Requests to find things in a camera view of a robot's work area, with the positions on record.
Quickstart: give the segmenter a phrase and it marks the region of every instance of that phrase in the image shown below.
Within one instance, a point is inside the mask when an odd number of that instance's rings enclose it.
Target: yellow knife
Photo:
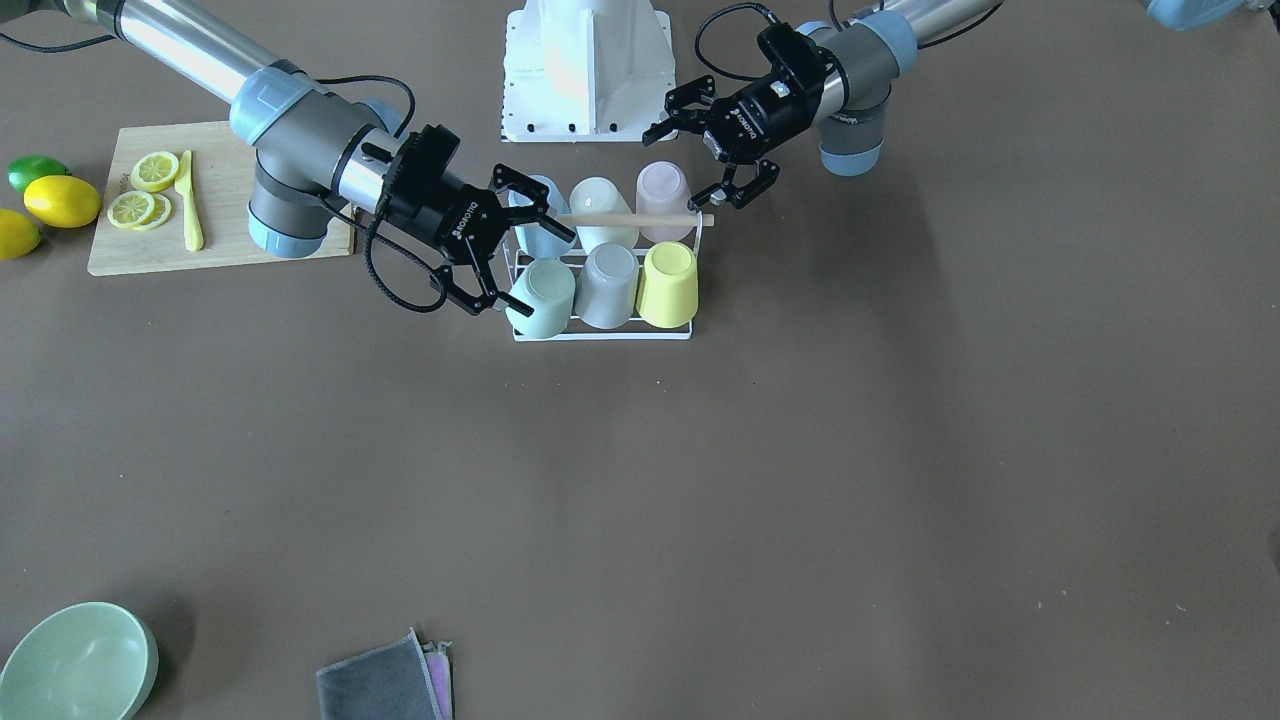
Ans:
[[[182,196],[182,237],[187,241],[187,250],[195,252],[205,246],[205,231],[200,227],[196,193],[191,190],[191,150],[183,151],[178,160],[178,177],[173,181],[173,188]]]

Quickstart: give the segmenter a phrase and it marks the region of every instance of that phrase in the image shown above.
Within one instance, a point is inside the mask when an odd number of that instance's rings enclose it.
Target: lime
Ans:
[[[18,192],[24,192],[31,181],[45,176],[65,176],[67,165],[49,155],[26,155],[9,163],[9,184]]]

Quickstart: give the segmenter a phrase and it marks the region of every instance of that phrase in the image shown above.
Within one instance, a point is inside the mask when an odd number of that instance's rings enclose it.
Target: white wire rack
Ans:
[[[692,240],[689,240],[686,236],[686,238],[681,242],[692,249],[694,258],[698,256],[698,252],[703,247],[701,213],[698,214],[698,227],[694,228]],[[649,254],[649,249],[652,249],[653,245],[653,242],[641,236],[635,250],[632,250],[636,260],[643,264],[644,256]],[[529,265],[534,261],[534,258],[520,249],[520,243],[516,242],[515,232],[508,232],[506,240],[503,240],[502,255],[507,261],[507,275],[511,279],[511,284],[515,286],[516,278],[518,278],[520,274],[529,268]],[[573,270],[573,275],[577,277],[577,274],[582,272],[582,265],[586,263],[586,251],[575,245],[568,252],[561,256],[561,263],[568,265],[568,269]],[[655,328],[644,322],[644,319],[639,315],[632,314],[631,318],[620,327],[602,331],[588,325],[575,314],[570,316],[568,327],[564,328],[564,332],[558,336],[532,338],[520,334],[520,332],[515,328],[512,328],[511,336],[516,340],[516,342],[556,342],[572,340],[689,340],[694,336],[694,322],[690,320],[678,328]]]

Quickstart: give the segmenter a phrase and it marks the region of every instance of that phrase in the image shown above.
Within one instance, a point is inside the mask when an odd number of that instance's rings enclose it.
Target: gray cup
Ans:
[[[621,245],[598,245],[577,275],[573,313],[593,328],[612,329],[631,319],[640,264]]]

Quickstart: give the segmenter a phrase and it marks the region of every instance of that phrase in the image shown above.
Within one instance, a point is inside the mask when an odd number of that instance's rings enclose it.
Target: lemon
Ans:
[[[141,225],[133,228],[136,231],[154,231],[169,220],[169,215],[173,215],[173,202],[169,201],[164,195],[154,195],[156,199],[155,213],[147,218]]]
[[[40,245],[40,228],[22,213],[0,208],[0,260],[20,258]]]
[[[93,186],[70,176],[45,176],[31,181],[22,201],[37,220],[55,228],[87,225],[102,209],[102,199]]]
[[[150,152],[133,165],[129,182],[138,190],[160,192],[178,177],[178,156],[173,152]]]
[[[106,206],[106,219],[120,229],[146,224],[156,211],[156,196],[142,190],[131,190]]]

